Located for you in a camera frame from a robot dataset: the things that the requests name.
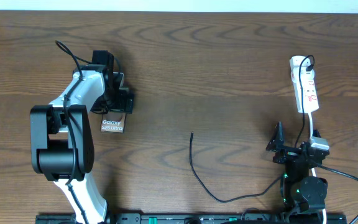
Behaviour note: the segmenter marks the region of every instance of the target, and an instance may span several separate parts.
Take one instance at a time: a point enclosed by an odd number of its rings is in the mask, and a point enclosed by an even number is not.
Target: white cord
[[[311,117],[311,113],[308,113],[309,115],[309,126],[310,126],[310,137],[313,137],[313,119]],[[317,177],[316,175],[316,171],[314,168],[311,168],[311,174],[313,175],[313,177]],[[323,209],[323,224],[327,224],[327,211],[324,208]]]

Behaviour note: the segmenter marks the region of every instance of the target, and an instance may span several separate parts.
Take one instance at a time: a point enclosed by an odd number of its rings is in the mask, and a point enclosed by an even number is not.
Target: power strip
[[[300,64],[304,58],[305,56],[294,56],[290,59],[291,79],[295,90],[296,106],[298,107],[298,112],[302,113],[301,85],[299,82],[300,69],[303,89],[303,109],[305,113],[311,113],[316,111],[319,106],[316,86],[314,85],[314,69],[309,72],[306,71],[306,68],[311,65],[310,60],[306,59],[300,68]]]

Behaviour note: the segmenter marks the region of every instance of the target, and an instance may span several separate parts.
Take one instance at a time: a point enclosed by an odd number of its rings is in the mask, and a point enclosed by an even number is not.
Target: tabletop
[[[90,60],[108,50],[135,93],[124,134],[101,133],[90,114],[93,174],[114,212],[239,213],[277,210],[276,185],[262,197],[221,204],[215,196],[262,192],[284,166],[265,147],[281,121],[291,145],[302,124],[289,59],[313,54],[320,109],[314,127],[330,143],[323,164],[358,176],[358,15],[275,13],[0,11],[0,223],[33,223],[73,212],[30,162],[29,112],[55,99],[75,64],[64,42]],[[306,128],[302,140],[308,135]],[[328,212],[358,213],[358,182],[328,181]]]

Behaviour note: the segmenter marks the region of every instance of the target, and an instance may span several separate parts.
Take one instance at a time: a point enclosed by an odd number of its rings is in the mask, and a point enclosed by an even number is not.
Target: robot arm
[[[33,168],[61,188],[74,208],[78,223],[96,224],[108,218],[108,204],[100,195],[91,173],[94,148],[88,113],[132,113],[134,97],[126,89],[120,88],[124,75],[112,71],[113,61],[114,57],[109,52],[95,50],[92,63],[80,67],[83,76],[77,85],[80,78],[78,69],[73,72],[73,80],[57,99],[49,105],[34,106],[30,112]],[[75,137],[77,160],[73,159],[72,136],[63,109],[64,97],[70,90],[67,108]],[[57,133],[68,133],[68,139],[50,139],[48,136]],[[67,185],[71,176],[73,180]]]

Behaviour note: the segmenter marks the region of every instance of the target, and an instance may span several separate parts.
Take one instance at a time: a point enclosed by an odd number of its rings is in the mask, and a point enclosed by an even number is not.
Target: white backdrop
[[[0,0],[0,9],[358,13],[358,0]]]

